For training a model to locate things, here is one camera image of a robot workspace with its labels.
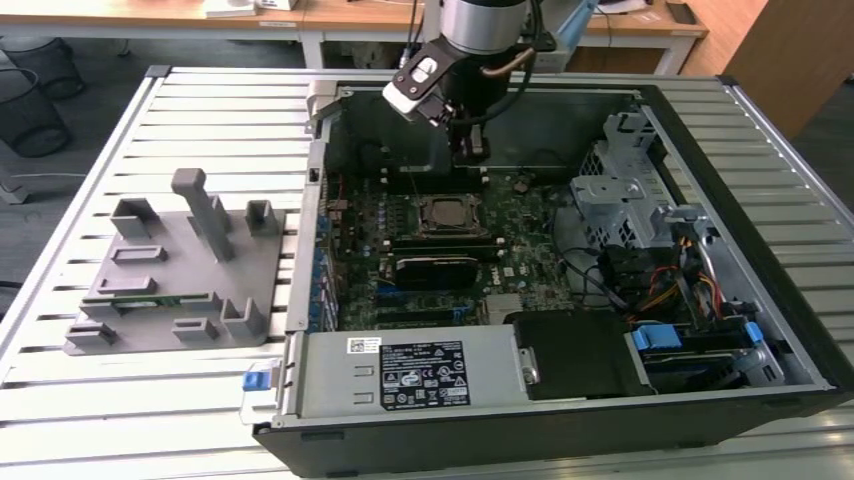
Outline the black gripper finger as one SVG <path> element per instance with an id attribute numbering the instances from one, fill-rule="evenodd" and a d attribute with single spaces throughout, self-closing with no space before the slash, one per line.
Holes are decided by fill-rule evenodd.
<path id="1" fill-rule="evenodd" d="M 451 153 L 455 166 L 482 164 L 491 157 L 485 124 L 451 127 Z"/>

